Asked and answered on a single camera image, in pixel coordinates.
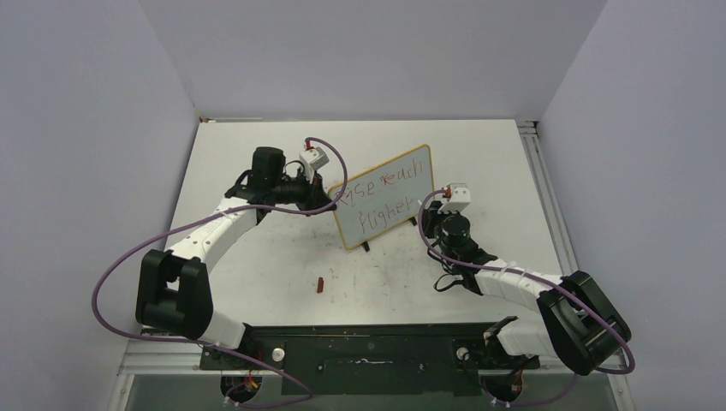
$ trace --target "white table surface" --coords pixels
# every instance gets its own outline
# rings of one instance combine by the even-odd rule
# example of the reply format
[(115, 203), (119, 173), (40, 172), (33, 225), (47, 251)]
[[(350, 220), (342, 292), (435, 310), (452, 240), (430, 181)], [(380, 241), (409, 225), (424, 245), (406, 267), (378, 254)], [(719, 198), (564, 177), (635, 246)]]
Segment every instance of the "white table surface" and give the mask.
[[(555, 248), (514, 121), (220, 122), (199, 125), (172, 227), (209, 215), (257, 146), (297, 159), (307, 136), (327, 140), (349, 174), (426, 143), (437, 187), (465, 182), (473, 203), (464, 215), (488, 253), (520, 266), (560, 273)], [(321, 170), (326, 187), (342, 179), (335, 156)], [(180, 240), (172, 236), (168, 245)], [(214, 306), (250, 325), (365, 325), (496, 322), (537, 318), (524, 307), (461, 288), (438, 293), (443, 274), (425, 255), (417, 229), (403, 224), (346, 251), (332, 213), (268, 215), (211, 273)], [(324, 292), (316, 294), (318, 277)]]

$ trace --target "black metal base plate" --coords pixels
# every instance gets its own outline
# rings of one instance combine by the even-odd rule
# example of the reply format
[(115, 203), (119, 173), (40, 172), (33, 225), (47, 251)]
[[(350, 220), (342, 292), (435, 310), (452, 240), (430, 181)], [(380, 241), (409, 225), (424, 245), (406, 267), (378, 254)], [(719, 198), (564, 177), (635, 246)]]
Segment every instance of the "black metal base plate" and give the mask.
[[(512, 369), (516, 364), (515, 359), (497, 364), (486, 358), (483, 334), (492, 325), (255, 327), (252, 337), (265, 363), (283, 367), (316, 395), (449, 391), (455, 396), (478, 396), (476, 370)], [(467, 370), (455, 355), (461, 346), (472, 352)], [(274, 348), (285, 350), (282, 363), (272, 361)], [(250, 368), (243, 360), (208, 348), (201, 358), (203, 370)], [(282, 393), (304, 394), (288, 380)]]

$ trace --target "whiteboard stand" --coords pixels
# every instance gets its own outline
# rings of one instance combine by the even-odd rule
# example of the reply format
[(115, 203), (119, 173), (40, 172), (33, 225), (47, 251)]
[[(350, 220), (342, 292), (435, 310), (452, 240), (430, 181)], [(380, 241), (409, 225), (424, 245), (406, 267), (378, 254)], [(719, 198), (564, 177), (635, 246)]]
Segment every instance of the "whiteboard stand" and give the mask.
[[(413, 225), (414, 227), (416, 227), (417, 225), (419, 225), (418, 223), (416, 223), (416, 217), (411, 217), (411, 218), (409, 218), (409, 219), (408, 219), (408, 221), (409, 221), (409, 222), (411, 223), (411, 225)], [(363, 249), (364, 249), (364, 250), (366, 251), (366, 253), (369, 253), (369, 252), (371, 251), (371, 245), (370, 245), (370, 244), (368, 244), (368, 241), (363, 241), (363, 242), (362, 242), (362, 243), (360, 244), (360, 246), (361, 246), (361, 247), (363, 247)]]

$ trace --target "white backdrop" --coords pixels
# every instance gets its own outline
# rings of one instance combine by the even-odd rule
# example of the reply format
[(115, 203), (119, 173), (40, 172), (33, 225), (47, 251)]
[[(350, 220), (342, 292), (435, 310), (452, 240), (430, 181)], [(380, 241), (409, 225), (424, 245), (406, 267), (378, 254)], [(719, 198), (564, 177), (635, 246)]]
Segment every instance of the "white backdrop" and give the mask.
[[(172, 226), (206, 217), (250, 165), (254, 149), (274, 146), (288, 161), (316, 136), (343, 155), (351, 175), (421, 144), (431, 146), (434, 182), (467, 182), (472, 238), (488, 253), (557, 274), (545, 214), (515, 122), (224, 122), (199, 126)], [(326, 187), (342, 181), (337, 158), (321, 169)], [(186, 233), (170, 237), (169, 246)], [(251, 325), (365, 325), (497, 322), (538, 315), (462, 287), (432, 285), (441, 266), (426, 256), (418, 229), (403, 224), (346, 251), (332, 213), (275, 213), (247, 232), (211, 272), (214, 307)], [(324, 292), (316, 294), (318, 277)]]
[[(0, 409), (105, 409), (126, 340), (91, 292), (169, 226), (196, 129), (133, 0), (0, 2)], [(139, 259), (101, 309), (131, 330)]]
[(605, 0), (140, 0), (208, 117), (538, 120)]
[(580, 267), (633, 330), (638, 410), (726, 408), (724, 19), (609, 0), (540, 123)]

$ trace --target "white wall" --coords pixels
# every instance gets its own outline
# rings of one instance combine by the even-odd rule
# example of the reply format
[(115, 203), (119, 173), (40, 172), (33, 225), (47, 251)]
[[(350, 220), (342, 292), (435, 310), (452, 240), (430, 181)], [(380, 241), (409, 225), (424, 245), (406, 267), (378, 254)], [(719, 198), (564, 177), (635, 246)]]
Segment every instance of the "white wall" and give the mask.
[[(0, 2), (0, 409), (105, 409), (125, 342), (91, 291), (168, 228), (196, 123), (135, 1)], [(138, 262), (102, 293), (126, 329)]]
[(539, 126), (640, 410), (724, 409), (726, 3), (609, 0)]
[(203, 116), (539, 119), (605, 0), (140, 0)]

